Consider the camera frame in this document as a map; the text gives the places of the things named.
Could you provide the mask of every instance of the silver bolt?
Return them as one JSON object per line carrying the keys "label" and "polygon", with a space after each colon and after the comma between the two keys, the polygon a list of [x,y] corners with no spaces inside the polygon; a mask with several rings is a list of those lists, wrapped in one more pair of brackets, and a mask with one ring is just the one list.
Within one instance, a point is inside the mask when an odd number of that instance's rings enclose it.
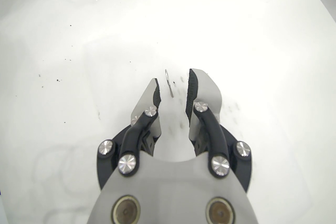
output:
{"label": "silver bolt", "polygon": [[197,102],[195,103],[195,109],[198,112],[204,112],[208,110],[208,104],[204,103],[204,102]]}
{"label": "silver bolt", "polygon": [[223,156],[214,156],[211,159],[211,167],[218,176],[226,176],[230,170],[230,163]]}
{"label": "silver bolt", "polygon": [[133,171],[136,166],[136,158],[134,155],[126,154],[119,159],[118,169],[122,174],[127,174]]}
{"label": "silver bolt", "polygon": [[150,106],[148,109],[145,110],[145,114],[148,117],[153,117],[156,114],[156,107]]}
{"label": "silver bolt", "polygon": [[112,147],[113,147],[113,142],[111,140],[105,140],[102,143],[100,143],[98,147],[98,152],[101,155],[106,155],[112,150]]}
{"label": "silver bolt", "polygon": [[131,126],[134,126],[134,124],[138,121],[139,116],[134,116],[134,118],[131,120]]}
{"label": "silver bolt", "polygon": [[238,153],[242,156],[242,157],[248,157],[251,153],[251,148],[249,145],[247,145],[245,142],[243,141],[238,141],[237,142],[237,151]]}

